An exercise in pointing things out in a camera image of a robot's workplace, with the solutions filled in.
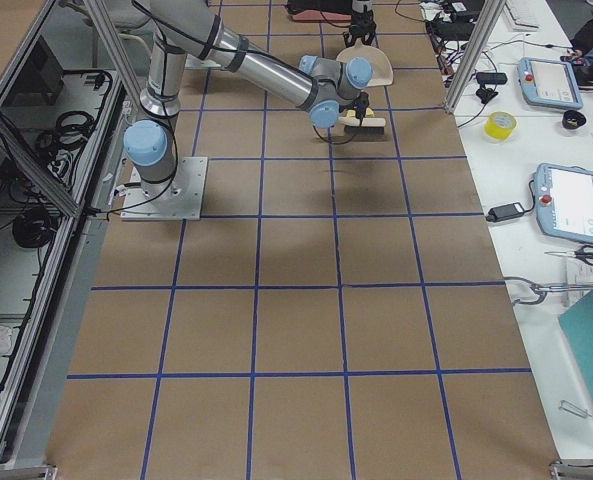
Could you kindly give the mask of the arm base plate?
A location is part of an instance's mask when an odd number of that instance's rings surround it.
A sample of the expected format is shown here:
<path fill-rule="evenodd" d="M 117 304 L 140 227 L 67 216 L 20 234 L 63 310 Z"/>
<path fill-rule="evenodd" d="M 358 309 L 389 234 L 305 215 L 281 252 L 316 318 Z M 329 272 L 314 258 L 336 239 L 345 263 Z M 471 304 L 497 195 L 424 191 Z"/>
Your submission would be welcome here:
<path fill-rule="evenodd" d="M 201 60 L 191 54 L 188 54 L 185 59 L 185 69 L 186 70 L 209 70 L 209 69 L 217 69 L 219 70 L 221 66 L 209 59 Z"/>
<path fill-rule="evenodd" d="M 171 186 L 163 193 L 166 183 L 142 183 L 135 167 L 130 175 L 136 187 L 126 190 L 122 210 L 125 221 L 199 220 L 201 217 L 207 157 L 182 157 Z"/>

